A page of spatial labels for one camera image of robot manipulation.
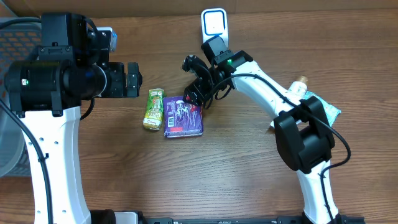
wall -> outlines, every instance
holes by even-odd
[[[3,0],[18,16],[75,12],[88,17],[178,16],[200,14],[211,7],[228,13],[382,9],[397,0]]]

wood grain surface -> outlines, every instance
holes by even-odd
[[[331,171],[340,212],[367,223],[398,223],[398,10],[275,12],[228,17],[229,46],[245,50],[285,88],[299,75],[342,110],[333,125],[352,160]],[[202,59],[199,16],[96,19],[118,33],[114,62],[138,62],[136,99],[96,100],[80,124],[89,209],[142,210],[147,217],[264,218],[300,215],[295,172],[282,161],[270,117],[232,91],[203,112],[203,136],[166,139],[142,127],[150,88],[182,95]],[[88,102],[84,102],[82,111]],[[345,158],[340,142],[332,162]],[[0,179],[0,223],[32,223],[29,178]]]

mesh basket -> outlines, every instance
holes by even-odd
[[[0,30],[0,99],[9,106],[4,78],[10,64],[25,60],[41,43],[40,27],[16,24]],[[8,115],[0,110],[0,177],[29,176],[30,165],[22,131]]]

green package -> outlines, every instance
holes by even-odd
[[[160,130],[163,121],[164,90],[157,88],[149,90],[147,109],[144,118],[144,127],[151,130]]]

purple snack bag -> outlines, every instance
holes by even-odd
[[[203,134],[201,108],[184,103],[182,96],[163,99],[165,129],[168,138],[199,136]]]

